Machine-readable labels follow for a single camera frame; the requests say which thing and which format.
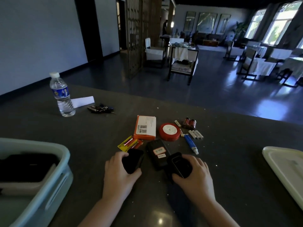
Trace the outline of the person's left hand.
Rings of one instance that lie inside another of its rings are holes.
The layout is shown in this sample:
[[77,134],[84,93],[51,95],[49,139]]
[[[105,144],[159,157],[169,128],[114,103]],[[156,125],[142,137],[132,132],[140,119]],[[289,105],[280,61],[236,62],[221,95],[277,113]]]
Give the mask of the person's left hand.
[[123,167],[122,158],[128,156],[127,152],[116,152],[105,163],[104,187],[102,198],[127,198],[135,182],[129,180],[129,174]]

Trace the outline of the black phone with silver rim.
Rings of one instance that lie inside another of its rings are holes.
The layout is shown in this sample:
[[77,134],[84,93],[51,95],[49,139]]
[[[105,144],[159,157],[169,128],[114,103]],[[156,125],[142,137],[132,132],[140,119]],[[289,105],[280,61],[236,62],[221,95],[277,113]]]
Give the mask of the black phone with silver rim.
[[180,152],[177,152],[167,158],[166,172],[170,178],[172,178],[172,174],[187,178],[192,172],[192,165],[187,159],[182,157]]

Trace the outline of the black glossy phone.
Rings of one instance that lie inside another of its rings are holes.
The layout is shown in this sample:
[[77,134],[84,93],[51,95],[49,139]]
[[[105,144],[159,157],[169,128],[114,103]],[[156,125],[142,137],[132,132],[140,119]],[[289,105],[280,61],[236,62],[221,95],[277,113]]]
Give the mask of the black glossy phone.
[[133,174],[141,167],[144,151],[139,149],[130,149],[128,156],[122,158],[122,164],[128,174]]

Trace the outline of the person's left forearm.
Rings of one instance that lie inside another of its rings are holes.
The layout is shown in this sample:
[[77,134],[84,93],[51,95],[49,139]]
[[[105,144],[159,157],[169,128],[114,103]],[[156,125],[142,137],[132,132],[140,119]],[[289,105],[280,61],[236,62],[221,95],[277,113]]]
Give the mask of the person's left forearm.
[[78,227],[110,227],[121,209],[125,198],[100,199],[81,221]]

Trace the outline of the black phone with labels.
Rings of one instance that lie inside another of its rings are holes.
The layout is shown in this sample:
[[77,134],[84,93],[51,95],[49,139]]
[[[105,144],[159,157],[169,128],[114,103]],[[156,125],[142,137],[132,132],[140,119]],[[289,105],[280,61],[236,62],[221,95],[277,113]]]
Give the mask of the black phone with labels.
[[171,153],[162,140],[149,141],[146,144],[146,151],[155,170],[160,171],[168,165],[167,159]]

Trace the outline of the blue glue tube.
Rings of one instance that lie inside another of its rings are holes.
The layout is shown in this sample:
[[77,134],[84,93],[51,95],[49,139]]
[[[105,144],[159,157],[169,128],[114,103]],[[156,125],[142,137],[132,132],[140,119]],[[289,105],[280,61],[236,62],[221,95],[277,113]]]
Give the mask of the blue glue tube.
[[187,143],[188,143],[189,147],[191,148],[191,150],[192,150],[196,155],[198,155],[198,154],[199,154],[198,149],[197,149],[195,143],[193,142],[191,136],[190,136],[189,134],[185,134],[185,135],[184,135],[184,138],[185,138],[185,140],[187,141]]

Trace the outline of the red and white tape reel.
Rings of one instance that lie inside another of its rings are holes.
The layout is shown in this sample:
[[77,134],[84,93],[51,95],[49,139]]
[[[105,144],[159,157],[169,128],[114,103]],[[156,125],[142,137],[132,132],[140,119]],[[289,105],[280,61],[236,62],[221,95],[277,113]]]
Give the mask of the red and white tape reel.
[[158,129],[161,139],[164,141],[176,141],[181,135],[180,128],[173,123],[164,123]]

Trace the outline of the orange and white box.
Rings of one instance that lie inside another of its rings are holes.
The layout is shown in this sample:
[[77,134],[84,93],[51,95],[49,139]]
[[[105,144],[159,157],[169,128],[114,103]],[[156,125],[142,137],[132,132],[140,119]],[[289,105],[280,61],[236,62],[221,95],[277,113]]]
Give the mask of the orange and white box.
[[133,137],[139,140],[155,140],[156,117],[138,115]]

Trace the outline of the red battery pack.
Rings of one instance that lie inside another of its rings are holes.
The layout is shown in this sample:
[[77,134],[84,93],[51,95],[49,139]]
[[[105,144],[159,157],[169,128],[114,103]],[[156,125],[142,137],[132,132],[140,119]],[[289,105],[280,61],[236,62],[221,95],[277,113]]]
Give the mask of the red battery pack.
[[181,127],[188,130],[195,130],[196,123],[197,123],[196,120],[186,117]]

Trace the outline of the light blue plastic bin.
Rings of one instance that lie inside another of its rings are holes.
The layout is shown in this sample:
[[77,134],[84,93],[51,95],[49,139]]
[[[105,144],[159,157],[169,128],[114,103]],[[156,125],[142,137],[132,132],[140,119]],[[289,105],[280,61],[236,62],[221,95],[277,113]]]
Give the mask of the light blue plastic bin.
[[47,227],[72,181],[60,144],[0,138],[0,227]]

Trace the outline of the clear plastic water bottle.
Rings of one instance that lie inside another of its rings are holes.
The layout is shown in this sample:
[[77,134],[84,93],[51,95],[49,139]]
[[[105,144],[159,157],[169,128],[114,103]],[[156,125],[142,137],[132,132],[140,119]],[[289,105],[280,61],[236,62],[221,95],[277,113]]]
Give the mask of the clear plastic water bottle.
[[75,108],[70,99],[70,93],[66,82],[60,77],[58,72],[50,72],[50,89],[57,101],[59,111],[63,117],[75,115]]

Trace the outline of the white plastic lid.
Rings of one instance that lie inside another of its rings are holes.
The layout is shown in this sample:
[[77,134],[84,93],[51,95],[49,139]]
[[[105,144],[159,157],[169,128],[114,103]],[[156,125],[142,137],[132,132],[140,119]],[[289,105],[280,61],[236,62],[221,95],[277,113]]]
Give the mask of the white plastic lid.
[[266,146],[262,155],[297,205],[303,210],[303,151]]

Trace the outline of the dark sofa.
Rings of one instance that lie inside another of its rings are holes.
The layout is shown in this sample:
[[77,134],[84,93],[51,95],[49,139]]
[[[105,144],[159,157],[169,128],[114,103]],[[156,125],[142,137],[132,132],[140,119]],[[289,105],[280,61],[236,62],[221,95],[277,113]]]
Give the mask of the dark sofa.
[[196,32],[192,39],[195,45],[218,47],[224,46],[226,36]]

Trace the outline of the arched window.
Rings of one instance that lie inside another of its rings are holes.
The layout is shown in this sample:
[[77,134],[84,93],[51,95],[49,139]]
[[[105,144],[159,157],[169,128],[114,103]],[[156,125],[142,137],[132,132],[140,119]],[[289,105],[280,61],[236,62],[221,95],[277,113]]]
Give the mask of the arched window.
[[255,12],[246,31],[245,38],[253,39],[265,13],[266,13],[266,8],[257,10]]
[[270,46],[277,46],[279,44],[302,3],[303,0],[297,0],[284,3],[278,8],[263,38],[263,44]]

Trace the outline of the framed wall picture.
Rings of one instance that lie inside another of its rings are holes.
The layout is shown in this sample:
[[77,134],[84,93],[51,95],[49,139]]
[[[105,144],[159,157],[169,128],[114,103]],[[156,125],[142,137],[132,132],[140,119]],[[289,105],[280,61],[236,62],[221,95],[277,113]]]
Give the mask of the framed wall picture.
[[195,11],[187,11],[184,23],[184,32],[192,32],[196,17]]
[[204,34],[212,34],[217,16],[217,13],[200,12],[196,31]]
[[230,14],[221,14],[215,34],[218,35],[225,34],[230,18],[231,18]]

